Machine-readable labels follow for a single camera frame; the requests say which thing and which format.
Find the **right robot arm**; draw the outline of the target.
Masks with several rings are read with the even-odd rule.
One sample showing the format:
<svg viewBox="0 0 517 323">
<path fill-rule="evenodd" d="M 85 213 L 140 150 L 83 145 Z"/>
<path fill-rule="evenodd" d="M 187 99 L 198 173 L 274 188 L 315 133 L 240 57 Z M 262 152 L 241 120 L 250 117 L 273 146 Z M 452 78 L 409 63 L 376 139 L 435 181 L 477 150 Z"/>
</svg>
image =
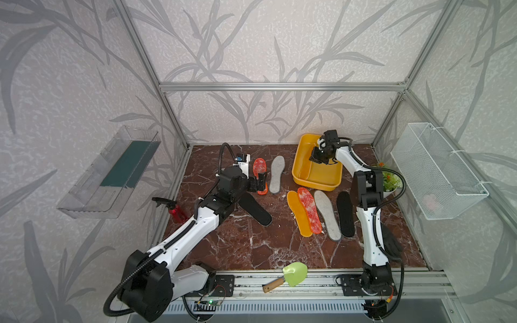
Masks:
<svg viewBox="0 0 517 323">
<path fill-rule="evenodd" d="M 354 152 L 352 140 L 339 137 L 336 130 L 324 132 L 309 160 L 325 165 L 339 162 L 353 176 L 350 192 L 341 207 L 348 213 L 355 207 L 355 214 L 361 223 L 364 259 L 359 285 L 365 294 L 372 296 L 394 291 L 390 263 L 402 263 L 403 249 L 380 220 L 381 208 L 391 203 L 383 201 L 382 170 L 379 167 L 370 167 L 362 161 Z"/>
</svg>

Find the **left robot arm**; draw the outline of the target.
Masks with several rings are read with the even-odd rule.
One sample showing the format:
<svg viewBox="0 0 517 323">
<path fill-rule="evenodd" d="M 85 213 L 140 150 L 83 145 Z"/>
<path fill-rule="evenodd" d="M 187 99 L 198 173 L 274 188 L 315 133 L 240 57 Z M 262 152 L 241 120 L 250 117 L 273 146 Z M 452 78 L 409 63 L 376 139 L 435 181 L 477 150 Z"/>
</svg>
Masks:
<svg viewBox="0 0 517 323">
<path fill-rule="evenodd" d="M 157 320 L 171 301 L 205 288 L 211 272 L 205 265 L 179 270 L 183 259 L 204 237 L 215 231 L 237 207 L 262 226 L 273 218 L 255 200 L 264 191 L 266 175 L 249 172 L 250 156 L 233 154 L 233 164 L 218 168 L 218 179 L 197 200 L 194 214 L 163 242 L 147 252 L 136 250 L 127 259 L 121 282 L 107 297 L 103 313 L 108 317 L 137 313 L 148 322 Z"/>
</svg>

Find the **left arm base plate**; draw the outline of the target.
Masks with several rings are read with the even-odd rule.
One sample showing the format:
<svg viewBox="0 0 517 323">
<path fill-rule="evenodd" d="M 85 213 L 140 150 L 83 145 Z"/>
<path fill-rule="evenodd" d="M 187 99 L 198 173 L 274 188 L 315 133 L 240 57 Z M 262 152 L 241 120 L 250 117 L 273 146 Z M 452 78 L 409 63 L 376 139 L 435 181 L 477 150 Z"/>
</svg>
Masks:
<svg viewBox="0 0 517 323">
<path fill-rule="evenodd" d="M 215 296 L 215 297 L 232 297 L 235 288 L 234 275 L 209 276 L 207 282 L 199 291 L 193 292 L 194 296 Z"/>
</svg>

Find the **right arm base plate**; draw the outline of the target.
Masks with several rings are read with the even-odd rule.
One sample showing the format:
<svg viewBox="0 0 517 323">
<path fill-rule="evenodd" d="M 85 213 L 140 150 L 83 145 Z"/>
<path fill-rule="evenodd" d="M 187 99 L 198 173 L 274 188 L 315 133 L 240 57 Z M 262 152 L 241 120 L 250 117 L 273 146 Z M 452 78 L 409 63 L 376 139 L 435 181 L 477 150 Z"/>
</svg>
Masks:
<svg viewBox="0 0 517 323">
<path fill-rule="evenodd" d="M 362 275 L 342 274 L 335 277 L 335 284 L 342 289 L 344 296 L 389 298 L 398 295 L 393 279 L 389 279 L 387 283 L 366 287 L 363 284 Z"/>
</svg>

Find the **yellow insole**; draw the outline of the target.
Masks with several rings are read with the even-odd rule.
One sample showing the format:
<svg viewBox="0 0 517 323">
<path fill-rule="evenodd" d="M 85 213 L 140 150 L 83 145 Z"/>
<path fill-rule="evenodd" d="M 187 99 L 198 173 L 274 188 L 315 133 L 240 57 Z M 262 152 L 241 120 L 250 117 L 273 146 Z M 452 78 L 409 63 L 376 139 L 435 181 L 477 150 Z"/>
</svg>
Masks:
<svg viewBox="0 0 517 323">
<path fill-rule="evenodd" d="M 289 208 L 294 214 L 301 236 L 305 238 L 311 237 L 313 233 L 310 228 L 310 222 L 306 214 L 306 210 L 298 198 L 297 192 L 289 191 L 287 193 L 287 202 Z"/>
</svg>

